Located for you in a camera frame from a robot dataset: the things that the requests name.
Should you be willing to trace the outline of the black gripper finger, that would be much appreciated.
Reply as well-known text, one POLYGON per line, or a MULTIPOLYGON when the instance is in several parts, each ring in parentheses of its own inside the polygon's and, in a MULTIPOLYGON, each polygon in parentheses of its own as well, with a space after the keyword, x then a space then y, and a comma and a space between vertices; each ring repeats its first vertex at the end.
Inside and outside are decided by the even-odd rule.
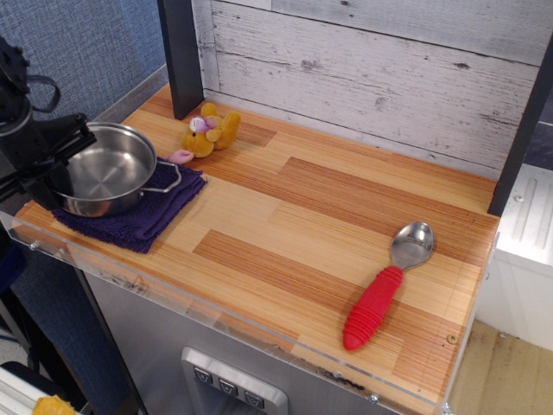
POLYGON ((23 178, 19 180, 23 190, 40 206, 48 211, 62 208, 59 193, 52 190, 48 177, 23 178))
POLYGON ((47 181, 49 187, 61 195, 74 194, 71 176, 63 163, 56 163, 50 168, 47 181))

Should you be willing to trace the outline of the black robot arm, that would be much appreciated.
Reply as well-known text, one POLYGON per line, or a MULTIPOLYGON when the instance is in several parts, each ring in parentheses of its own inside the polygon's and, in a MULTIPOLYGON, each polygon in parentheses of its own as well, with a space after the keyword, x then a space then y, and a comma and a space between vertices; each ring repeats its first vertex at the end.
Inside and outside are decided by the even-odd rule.
POLYGON ((50 113, 60 100, 60 88, 49 77, 28 74, 29 62, 19 47, 1 40, 1 200, 26 193, 47 210, 62 207, 73 194, 69 159, 96 142, 83 113, 36 121, 35 112, 50 113), (29 101, 29 84, 52 86, 43 108, 29 101))

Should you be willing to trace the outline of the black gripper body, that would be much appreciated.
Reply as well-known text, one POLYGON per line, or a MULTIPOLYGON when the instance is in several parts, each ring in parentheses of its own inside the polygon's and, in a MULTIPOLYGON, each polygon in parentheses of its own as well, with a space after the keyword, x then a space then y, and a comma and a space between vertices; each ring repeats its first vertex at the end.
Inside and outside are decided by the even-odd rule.
POLYGON ((20 179, 47 177, 50 168, 96 142, 82 113, 50 121, 35 121, 27 112, 18 117, 1 115, 1 200, 26 193, 20 179))

